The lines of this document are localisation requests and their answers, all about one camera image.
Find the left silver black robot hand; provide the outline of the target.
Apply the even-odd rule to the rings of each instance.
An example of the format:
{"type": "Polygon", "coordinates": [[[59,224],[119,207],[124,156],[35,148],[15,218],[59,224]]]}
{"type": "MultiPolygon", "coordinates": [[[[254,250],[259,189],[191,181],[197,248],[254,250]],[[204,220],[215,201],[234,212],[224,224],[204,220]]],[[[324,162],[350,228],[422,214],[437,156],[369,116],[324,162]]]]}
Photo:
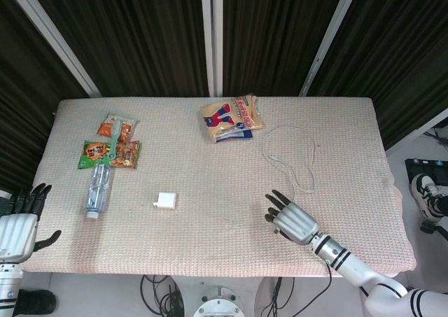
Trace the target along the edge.
{"type": "Polygon", "coordinates": [[[21,264],[33,253],[53,245],[62,234],[56,230],[47,239],[38,241],[37,230],[46,198],[52,190],[42,183],[35,188],[21,189],[1,205],[1,263],[21,264]]]}

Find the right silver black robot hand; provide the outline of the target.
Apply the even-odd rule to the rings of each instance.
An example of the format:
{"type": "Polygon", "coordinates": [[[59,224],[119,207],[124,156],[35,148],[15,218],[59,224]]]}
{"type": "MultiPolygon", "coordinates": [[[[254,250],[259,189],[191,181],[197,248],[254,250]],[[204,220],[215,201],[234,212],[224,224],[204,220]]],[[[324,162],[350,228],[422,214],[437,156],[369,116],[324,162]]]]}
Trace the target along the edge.
{"type": "Polygon", "coordinates": [[[289,241],[301,246],[309,245],[319,233],[317,221],[277,190],[272,190],[272,194],[266,194],[265,198],[271,203],[265,220],[289,241]]]}

